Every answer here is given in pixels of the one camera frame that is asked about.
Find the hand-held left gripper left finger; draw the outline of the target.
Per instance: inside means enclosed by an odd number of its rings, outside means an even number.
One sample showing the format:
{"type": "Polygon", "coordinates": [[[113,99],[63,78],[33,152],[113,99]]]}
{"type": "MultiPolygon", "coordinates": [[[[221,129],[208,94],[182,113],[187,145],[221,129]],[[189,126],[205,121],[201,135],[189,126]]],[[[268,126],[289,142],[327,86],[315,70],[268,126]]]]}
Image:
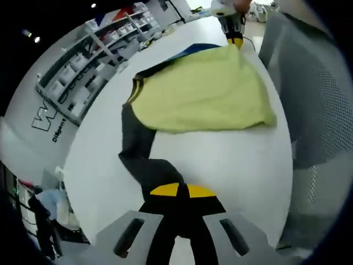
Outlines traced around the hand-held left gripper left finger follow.
{"type": "Polygon", "coordinates": [[[138,211],[130,210],[97,234],[93,264],[169,264],[177,237],[179,183],[152,190],[138,211]]]}

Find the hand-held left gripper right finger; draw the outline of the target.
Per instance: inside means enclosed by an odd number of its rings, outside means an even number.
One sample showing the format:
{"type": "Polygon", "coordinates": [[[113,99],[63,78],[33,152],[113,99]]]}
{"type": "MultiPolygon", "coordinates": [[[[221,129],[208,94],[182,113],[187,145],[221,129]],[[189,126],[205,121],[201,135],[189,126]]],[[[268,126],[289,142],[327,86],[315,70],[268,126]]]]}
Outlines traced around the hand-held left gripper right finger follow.
{"type": "Polygon", "coordinates": [[[278,264],[266,234],[227,212],[214,192],[181,184],[179,202],[179,235],[190,240],[196,264],[278,264]]]}

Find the person's right hand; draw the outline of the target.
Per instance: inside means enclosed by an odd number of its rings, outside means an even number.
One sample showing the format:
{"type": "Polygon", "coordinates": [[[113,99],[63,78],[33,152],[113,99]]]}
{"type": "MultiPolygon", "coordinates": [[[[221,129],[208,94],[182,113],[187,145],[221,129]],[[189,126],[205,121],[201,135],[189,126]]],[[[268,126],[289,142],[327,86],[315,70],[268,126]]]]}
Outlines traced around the person's right hand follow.
{"type": "Polygon", "coordinates": [[[247,13],[252,0],[233,0],[233,6],[237,12],[247,13]]]}

